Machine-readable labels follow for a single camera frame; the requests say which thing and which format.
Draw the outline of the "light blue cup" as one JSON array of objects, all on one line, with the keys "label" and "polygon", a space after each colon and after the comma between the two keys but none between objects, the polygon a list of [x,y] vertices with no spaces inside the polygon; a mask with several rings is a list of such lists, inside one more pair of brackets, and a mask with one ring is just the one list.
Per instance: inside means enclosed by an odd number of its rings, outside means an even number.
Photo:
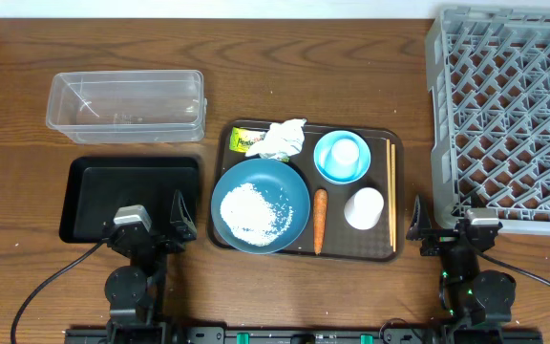
[{"label": "light blue cup", "polygon": [[354,140],[340,139],[331,148],[331,159],[339,167],[354,166],[360,155],[359,147]]}]

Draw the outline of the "wooden chopstick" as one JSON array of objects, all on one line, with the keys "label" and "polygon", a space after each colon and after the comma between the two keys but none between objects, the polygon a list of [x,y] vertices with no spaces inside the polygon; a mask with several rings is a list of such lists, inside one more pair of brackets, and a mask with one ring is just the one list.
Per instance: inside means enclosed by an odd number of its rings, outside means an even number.
[{"label": "wooden chopstick", "polygon": [[395,156],[395,144],[391,145],[391,240],[392,240],[392,251],[397,251],[396,246],[396,177],[395,177],[395,167],[396,167],[396,156]]},{"label": "wooden chopstick", "polygon": [[392,223],[392,194],[391,194],[391,141],[386,139],[386,163],[387,163],[387,191],[388,191],[388,226],[389,238],[392,252],[395,252],[393,240],[393,223]]}]

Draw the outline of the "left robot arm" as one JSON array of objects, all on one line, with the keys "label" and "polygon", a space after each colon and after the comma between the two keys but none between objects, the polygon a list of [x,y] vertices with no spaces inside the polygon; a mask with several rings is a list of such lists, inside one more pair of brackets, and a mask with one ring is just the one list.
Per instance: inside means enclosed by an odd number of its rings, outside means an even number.
[{"label": "left robot arm", "polygon": [[182,343],[185,334],[163,315],[167,257],[182,253],[197,230],[183,194],[173,196],[169,219],[157,226],[141,204],[118,209],[105,244],[130,259],[114,270],[105,283],[110,303],[107,343]]}]

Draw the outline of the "light blue bowl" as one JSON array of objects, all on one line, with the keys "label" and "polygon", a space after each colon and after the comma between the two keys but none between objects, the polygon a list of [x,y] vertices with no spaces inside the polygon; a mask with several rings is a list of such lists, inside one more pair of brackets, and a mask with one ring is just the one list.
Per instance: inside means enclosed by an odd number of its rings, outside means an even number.
[{"label": "light blue bowl", "polygon": [[[339,167],[331,159],[332,145],[340,139],[351,139],[359,147],[360,155],[354,166]],[[332,131],[321,137],[313,152],[314,164],[322,177],[330,183],[347,184],[360,180],[370,167],[370,149],[359,135],[345,130]]]}]

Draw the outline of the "pale pink cup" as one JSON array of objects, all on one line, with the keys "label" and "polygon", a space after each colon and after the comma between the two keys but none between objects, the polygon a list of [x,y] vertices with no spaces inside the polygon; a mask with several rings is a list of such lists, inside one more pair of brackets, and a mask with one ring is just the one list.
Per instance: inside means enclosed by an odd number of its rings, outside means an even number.
[{"label": "pale pink cup", "polygon": [[364,187],[353,194],[345,204],[344,216],[350,226],[368,230],[379,222],[384,198],[375,188]]}]

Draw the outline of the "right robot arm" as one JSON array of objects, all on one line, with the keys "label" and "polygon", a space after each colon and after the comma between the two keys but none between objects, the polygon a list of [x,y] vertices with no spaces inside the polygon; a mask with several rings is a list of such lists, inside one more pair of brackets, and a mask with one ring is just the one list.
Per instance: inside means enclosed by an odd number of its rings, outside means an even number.
[{"label": "right robot arm", "polygon": [[414,200],[406,238],[419,241],[422,256],[437,256],[442,271],[439,298],[449,320],[422,335],[423,343],[502,343],[501,325],[511,320],[516,280],[497,270],[482,270],[478,255],[495,245],[501,229],[497,212],[471,208],[452,229],[436,229],[422,199]]}]

